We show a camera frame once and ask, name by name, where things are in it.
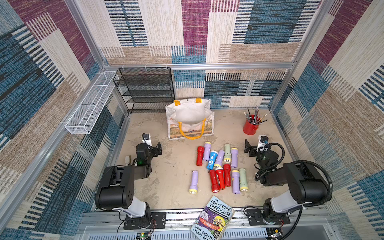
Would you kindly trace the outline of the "green flashlight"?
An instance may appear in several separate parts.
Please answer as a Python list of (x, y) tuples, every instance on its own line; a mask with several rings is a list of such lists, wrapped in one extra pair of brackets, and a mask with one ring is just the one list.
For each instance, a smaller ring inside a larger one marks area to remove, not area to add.
[(245, 168), (240, 168), (240, 191), (247, 192), (249, 190), (248, 181), (247, 181), (247, 172)]
[(225, 144), (225, 155), (223, 158), (223, 162), (226, 164), (230, 164), (232, 162), (232, 156), (231, 156), (231, 146), (230, 144)]

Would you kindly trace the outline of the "white tote bag yellow handles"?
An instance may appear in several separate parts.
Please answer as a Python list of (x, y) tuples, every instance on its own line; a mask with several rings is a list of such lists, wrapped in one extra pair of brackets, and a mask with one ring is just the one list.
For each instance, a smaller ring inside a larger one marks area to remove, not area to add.
[(165, 110), (169, 140), (196, 140), (214, 134), (215, 113), (211, 110), (211, 100), (175, 100), (165, 106)]

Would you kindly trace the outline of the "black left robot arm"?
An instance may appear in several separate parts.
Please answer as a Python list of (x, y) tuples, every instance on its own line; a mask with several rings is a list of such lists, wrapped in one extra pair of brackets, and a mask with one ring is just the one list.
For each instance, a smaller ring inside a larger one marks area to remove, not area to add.
[(130, 165), (105, 168), (95, 196), (96, 207), (125, 214), (124, 230), (163, 229), (166, 213), (152, 213), (147, 202), (134, 196), (135, 181), (150, 176), (152, 159), (162, 154), (162, 145), (152, 147), (141, 143), (136, 146), (136, 153), (137, 158)]

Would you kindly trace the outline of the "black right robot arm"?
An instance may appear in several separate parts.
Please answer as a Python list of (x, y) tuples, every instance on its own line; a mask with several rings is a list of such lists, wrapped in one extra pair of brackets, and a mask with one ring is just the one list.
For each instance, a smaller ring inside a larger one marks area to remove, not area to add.
[(268, 240), (285, 240), (297, 227), (303, 210), (325, 204), (332, 199), (333, 182), (319, 164), (298, 160), (283, 163), (285, 149), (261, 136), (256, 146), (245, 140), (244, 152), (256, 159), (255, 181), (264, 187), (288, 186), (277, 197), (265, 200), (262, 208), (243, 209), (251, 226), (276, 225), (275, 232), (267, 232)]

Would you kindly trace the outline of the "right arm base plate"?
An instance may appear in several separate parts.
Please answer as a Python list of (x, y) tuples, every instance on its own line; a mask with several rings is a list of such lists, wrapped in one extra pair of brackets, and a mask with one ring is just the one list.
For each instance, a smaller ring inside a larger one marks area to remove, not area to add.
[(250, 208), (245, 210), (250, 226), (289, 225), (291, 220), (286, 213), (267, 213), (263, 209)]

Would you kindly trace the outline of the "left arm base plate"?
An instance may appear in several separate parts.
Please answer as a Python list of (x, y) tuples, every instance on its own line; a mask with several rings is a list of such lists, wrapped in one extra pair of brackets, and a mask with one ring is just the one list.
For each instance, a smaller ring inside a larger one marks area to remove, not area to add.
[(151, 230), (164, 229), (166, 225), (166, 212), (151, 212), (140, 218), (126, 216), (124, 230)]

